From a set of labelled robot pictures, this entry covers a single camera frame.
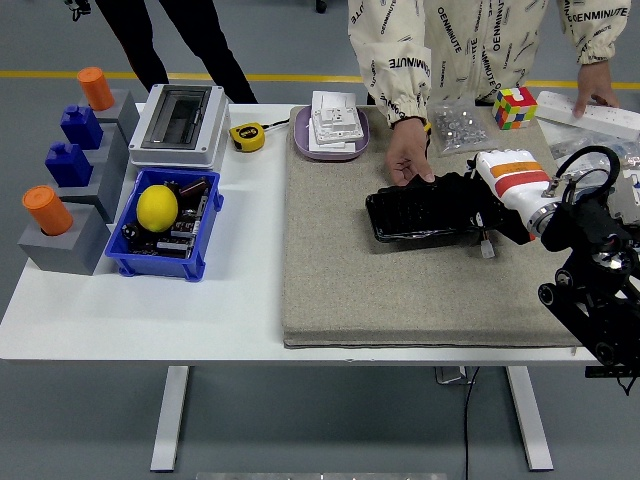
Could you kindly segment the person's left hand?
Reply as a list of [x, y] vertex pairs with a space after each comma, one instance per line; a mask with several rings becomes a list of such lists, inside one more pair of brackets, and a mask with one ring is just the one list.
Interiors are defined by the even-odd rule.
[[611, 73], [607, 60], [583, 64], [577, 76], [578, 95], [573, 107], [573, 117], [581, 118], [587, 104], [594, 101], [598, 106], [618, 108], [618, 97], [612, 88]]

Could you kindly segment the person's right hand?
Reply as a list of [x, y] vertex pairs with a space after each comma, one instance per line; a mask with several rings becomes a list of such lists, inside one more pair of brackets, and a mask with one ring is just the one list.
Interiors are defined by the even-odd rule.
[[406, 118], [393, 125], [385, 165], [394, 185], [407, 185], [415, 176], [428, 183], [435, 180], [426, 157], [427, 139], [419, 117]]

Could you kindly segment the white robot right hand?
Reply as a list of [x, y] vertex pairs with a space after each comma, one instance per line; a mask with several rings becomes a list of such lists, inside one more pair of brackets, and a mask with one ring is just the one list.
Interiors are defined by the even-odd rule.
[[480, 152], [475, 169], [493, 195], [518, 212], [530, 233], [540, 236], [560, 197], [548, 192], [551, 178], [532, 154], [527, 150]]

